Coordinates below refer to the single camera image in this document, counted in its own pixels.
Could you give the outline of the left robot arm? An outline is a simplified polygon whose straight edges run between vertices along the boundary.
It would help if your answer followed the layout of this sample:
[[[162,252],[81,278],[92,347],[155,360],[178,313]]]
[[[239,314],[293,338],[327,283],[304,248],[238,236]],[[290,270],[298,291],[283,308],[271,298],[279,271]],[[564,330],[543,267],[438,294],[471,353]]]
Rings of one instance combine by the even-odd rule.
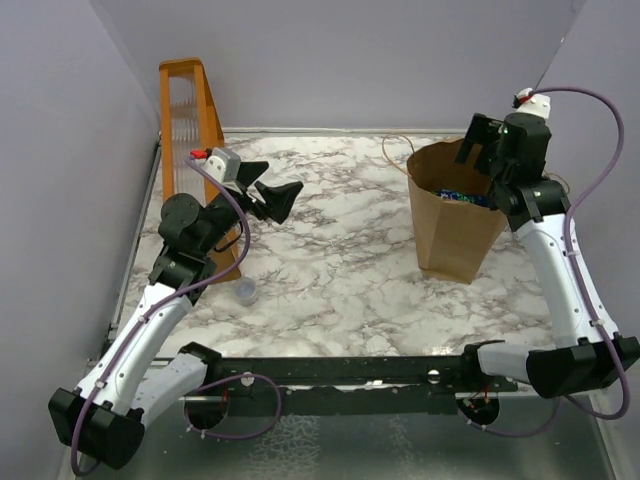
[[[300,181],[277,187],[260,182],[268,162],[196,160],[187,165],[218,190],[207,205],[188,193],[165,200],[158,233],[163,246],[138,307],[124,330],[93,369],[71,390],[58,389],[48,409],[59,440],[70,448],[77,477],[79,458],[96,465],[124,467],[135,455],[148,427],[179,397],[190,391],[206,395],[220,385],[221,371],[192,353],[180,353],[153,375],[147,373],[174,327],[204,291],[236,269],[247,255],[218,269],[211,252],[235,227],[251,244],[248,215],[283,223],[303,189]]]

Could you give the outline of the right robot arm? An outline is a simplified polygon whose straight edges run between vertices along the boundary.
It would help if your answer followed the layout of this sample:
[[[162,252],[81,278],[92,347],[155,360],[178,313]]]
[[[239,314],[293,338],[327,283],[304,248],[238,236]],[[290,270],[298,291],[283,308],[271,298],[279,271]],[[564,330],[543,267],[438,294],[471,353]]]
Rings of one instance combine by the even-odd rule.
[[[542,288],[554,346],[530,350],[504,341],[468,346],[461,383],[481,391],[495,377],[528,384],[543,398],[624,383],[639,358],[639,342],[620,334],[602,305],[580,256],[570,200],[544,172],[551,132],[543,117],[516,112],[497,120],[476,113],[456,156],[481,148],[475,169],[490,180],[489,205],[501,211],[525,247]]]

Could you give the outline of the brown paper bag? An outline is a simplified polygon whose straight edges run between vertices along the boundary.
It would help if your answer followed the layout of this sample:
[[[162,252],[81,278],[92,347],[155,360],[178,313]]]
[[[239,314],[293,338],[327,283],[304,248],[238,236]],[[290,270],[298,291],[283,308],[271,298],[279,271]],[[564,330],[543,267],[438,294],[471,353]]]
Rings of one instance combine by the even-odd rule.
[[[480,147],[473,147],[465,164],[456,164],[461,143],[460,137],[449,137],[419,149],[413,147],[404,164],[387,153],[383,156],[407,177],[420,270],[429,278],[470,284],[506,230],[507,218],[489,207],[433,194],[448,189],[486,196],[490,180],[473,167]]]

